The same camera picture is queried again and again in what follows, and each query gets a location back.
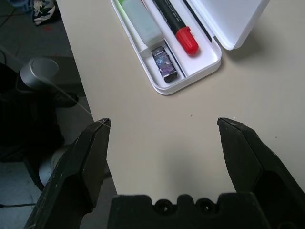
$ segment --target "shoe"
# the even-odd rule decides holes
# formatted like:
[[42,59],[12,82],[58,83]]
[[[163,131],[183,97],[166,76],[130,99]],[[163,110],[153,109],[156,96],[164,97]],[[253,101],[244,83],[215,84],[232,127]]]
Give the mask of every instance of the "shoe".
[[54,0],[34,0],[33,21],[36,25],[50,19],[55,12]]

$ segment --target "screw hole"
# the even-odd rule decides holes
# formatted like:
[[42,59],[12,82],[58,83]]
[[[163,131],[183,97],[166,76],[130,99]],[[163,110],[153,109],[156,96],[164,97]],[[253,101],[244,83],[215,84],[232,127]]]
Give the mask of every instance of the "screw hole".
[[175,207],[169,200],[161,199],[154,205],[153,209],[160,215],[167,216],[174,212]]
[[199,199],[196,202],[196,206],[204,214],[214,214],[214,213],[216,213],[215,204],[207,198]]

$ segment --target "black marker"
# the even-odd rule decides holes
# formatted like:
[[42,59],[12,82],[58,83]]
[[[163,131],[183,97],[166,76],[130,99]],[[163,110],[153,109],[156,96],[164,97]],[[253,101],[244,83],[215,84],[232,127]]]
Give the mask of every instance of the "black marker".
[[191,29],[185,25],[169,0],[152,0],[164,20],[175,34],[177,40],[189,55],[195,55],[199,49],[198,43],[191,34]]

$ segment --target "open lid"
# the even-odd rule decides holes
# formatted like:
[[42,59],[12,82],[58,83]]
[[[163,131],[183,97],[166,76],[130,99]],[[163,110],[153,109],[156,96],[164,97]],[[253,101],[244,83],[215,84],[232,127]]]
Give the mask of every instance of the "open lid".
[[227,49],[242,46],[270,0],[188,0]]

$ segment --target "white table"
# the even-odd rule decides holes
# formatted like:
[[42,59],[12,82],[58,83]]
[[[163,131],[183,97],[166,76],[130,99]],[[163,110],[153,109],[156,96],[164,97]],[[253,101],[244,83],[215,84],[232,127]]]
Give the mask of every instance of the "white table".
[[221,68],[163,96],[151,86],[109,0],[58,0],[95,120],[111,118],[118,194],[155,202],[233,192],[218,117],[253,128],[305,190],[305,1],[273,0]]

